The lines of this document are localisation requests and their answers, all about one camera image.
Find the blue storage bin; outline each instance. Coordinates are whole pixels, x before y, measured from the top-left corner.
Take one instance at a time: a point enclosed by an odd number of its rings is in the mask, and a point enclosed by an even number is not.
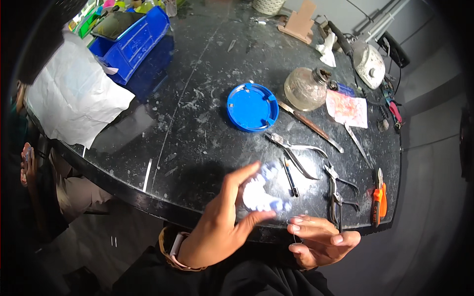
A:
[[[155,6],[120,39],[111,41],[98,37],[89,50],[108,67],[118,68],[118,72],[110,78],[125,85],[169,27],[168,16],[159,6]]]

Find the blue plastic lid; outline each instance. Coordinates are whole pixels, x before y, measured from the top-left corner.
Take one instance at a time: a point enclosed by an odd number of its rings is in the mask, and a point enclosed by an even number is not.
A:
[[[275,123],[278,102],[265,86],[245,83],[230,92],[227,114],[238,129],[249,133],[261,132]]]

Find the pliers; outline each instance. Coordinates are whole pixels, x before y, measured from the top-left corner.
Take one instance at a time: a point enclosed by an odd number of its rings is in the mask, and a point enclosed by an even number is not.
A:
[[[286,154],[288,154],[291,161],[294,163],[296,168],[301,172],[301,174],[303,174],[303,176],[305,176],[308,179],[312,179],[312,180],[319,180],[320,179],[320,178],[315,178],[315,177],[311,176],[310,174],[308,174],[308,172],[306,172],[303,165],[298,161],[298,159],[296,158],[296,155],[293,154],[291,149],[295,149],[295,150],[310,149],[310,150],[314,150],[314,151],[320,153],[322,156],[324,156],[324,158],[328,158],[328,155],[321,148],[318,148],[318,147],[312,146],[312,145],[305,145],[305,144],[292,144],[292,143],[288,142],[287,140],[283,139],[283,137],[280,136],[279,134],[275,134],[275,133],[265,132],[264,135],[270,141],[272,141],[273,143],[275,143],[278,146],[283,148],[283,150],[286,152]]]
[[[336,180],[339,180],[343,183],[346,183],[350,186],[355,191],[355,197],[358,197],[360,195],[359,188],[352,182],[343,180],[339,178],[339,174],[336,173],[334,170],[334,166],[331,164],[330,161],[328,161],[329,166],[324,165],[324,169],[326,172],[329,174],[329,194],[331,196],[331,209],[329,211],[329,220],[339,228],[339,231],[342,231],[342,204],[348,204],[354,207],[354,209],[359,212],[360,207],[359,203],[354,202],[354,201],[346,201],[342,198],[342,196],[339,194],[337,191],[337,185],[336,185]],[[339,207],[339,219],[336,217],[336,204]]]
[[[383,182],[382,169],[377,172],[377,189],[374,190],[374,210],[372,211],[372,223],[375,227],[380,224],[380,218],[387,214],[386,185]]]

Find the glass bottle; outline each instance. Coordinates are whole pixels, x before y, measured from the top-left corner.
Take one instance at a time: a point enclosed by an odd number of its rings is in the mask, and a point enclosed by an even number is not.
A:
[[[311,111],[326,102],[331,73],[324,69],[296,68],[285,81],[285,95],[295,108]]]

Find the pink paper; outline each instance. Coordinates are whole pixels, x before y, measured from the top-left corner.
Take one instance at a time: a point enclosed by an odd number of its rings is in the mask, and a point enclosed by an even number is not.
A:
[[[367,101],[364,98],[352,98],[328,90],[326,108],[336,122],[367,128]]]

